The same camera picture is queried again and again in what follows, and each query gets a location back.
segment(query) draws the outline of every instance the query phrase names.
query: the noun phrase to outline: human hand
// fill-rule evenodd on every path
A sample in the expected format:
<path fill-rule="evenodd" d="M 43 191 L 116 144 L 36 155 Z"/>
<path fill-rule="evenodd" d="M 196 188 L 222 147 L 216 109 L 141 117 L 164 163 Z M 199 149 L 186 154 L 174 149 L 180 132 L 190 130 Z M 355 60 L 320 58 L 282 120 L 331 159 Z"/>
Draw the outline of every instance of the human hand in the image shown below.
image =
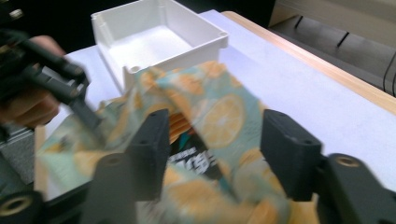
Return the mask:
<path fill-rule="evenodd" d="M 31 40 L 56 55 L 65 55 L 64 50 L 47 35 L 36 36 Z M 51 121 L 59 113 L 59 104 L 50 92 L 32 88 L 0 104 L 0 123 L 14 122 L 34 128 Z"/>

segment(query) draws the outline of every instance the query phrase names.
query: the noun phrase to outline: white table surface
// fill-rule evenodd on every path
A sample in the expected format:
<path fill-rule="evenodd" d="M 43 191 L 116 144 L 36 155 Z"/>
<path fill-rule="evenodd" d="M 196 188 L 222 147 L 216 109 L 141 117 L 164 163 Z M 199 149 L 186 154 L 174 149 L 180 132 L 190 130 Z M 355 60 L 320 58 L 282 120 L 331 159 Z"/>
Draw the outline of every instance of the white table surface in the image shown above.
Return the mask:
<path fill-rule="evenodd" d="M 323 143 L 324 155 L 345 153 L 357 157 L 370 167 L 385 188 L 396 190 L 395 115 L 217 11 L 200 15 L 229 34 L 229 47 L 221 50 L 219 61 L 252 94 L 304 126 Z M 93 108 L 102 100 L 120 96 L 96 46 L 70 53 L 68 58 L 82 63 L 91 78 L 87 99 Z M 47 136 L 67 114 L 63 108 L 47 125 Z M 49 198 L 61 193 L 55 191 Z"/>

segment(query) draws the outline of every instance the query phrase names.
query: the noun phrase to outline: white plastic box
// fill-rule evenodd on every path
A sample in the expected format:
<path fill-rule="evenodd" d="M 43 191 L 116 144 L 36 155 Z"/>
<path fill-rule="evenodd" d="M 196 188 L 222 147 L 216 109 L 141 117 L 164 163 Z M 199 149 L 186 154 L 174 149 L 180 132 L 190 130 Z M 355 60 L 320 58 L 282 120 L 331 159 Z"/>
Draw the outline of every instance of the white plastic box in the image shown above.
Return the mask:
<path fill-rule="evenodd" d="M 173 0 L 140 0 L 92 14 L 95 42 L 118 88 L 149 66 L 165 71 L 217 60 L 228 34 Z"/>

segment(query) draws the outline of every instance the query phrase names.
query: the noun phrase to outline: cloth bag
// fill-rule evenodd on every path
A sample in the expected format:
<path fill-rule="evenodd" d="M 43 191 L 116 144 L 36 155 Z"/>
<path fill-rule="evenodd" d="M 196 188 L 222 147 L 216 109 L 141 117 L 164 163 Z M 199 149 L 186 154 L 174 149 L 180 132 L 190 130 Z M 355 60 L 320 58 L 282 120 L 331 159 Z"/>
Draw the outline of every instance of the cloth bag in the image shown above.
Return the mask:
<path fill-rule="evenodd" d="M 217 62 L 165 72 L 149 67 L 120 98 L 102 102 L 107 145 L 97 146 L 72 115 L 37 157 L 62 190 L 92 177 L 105 155 L 122 152 L 146 116 L 167 108 L 170 139 L 190 127 L 199 134 L 233 191 L 219 181 L 168 162 L 158 202 L 137 203 L 139 223 L 318 223 L 314 203 L 288 200 L 260 153 L 266 106 Z"/>

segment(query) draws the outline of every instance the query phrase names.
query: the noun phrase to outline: wooden table edge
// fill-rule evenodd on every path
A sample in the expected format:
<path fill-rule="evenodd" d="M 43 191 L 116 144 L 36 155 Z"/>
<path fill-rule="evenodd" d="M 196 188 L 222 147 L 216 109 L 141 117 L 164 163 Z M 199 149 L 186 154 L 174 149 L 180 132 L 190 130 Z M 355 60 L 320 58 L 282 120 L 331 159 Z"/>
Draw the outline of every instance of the wooden table edge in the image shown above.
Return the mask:
<path fill-rule="evenodd" d="M 292 44 L 281 36 L 262 28 L 260 25 L 242 17 L 235 12 L 224 11 L 221 12 L 221 14 L 230 19 L 231 21 L 240 24 L 253 34 L 271 42 L 272 44 L 286 51 L 293 57 L 317 69 L 319 72 L 332 78 L 343 86 L 356 92 L 358 95 L 364 97 L 370 102 L 384 108 L 393 115 L 396 115 L 396 98 L 392 97 L 391 95 L 381 91 L 380 89 L 370 85 L 367 82 L 364 82 L 357 77 L 350 75 L 348 72 L 322 60 L 321 58 L 310 53 L 309 51 Z"/>

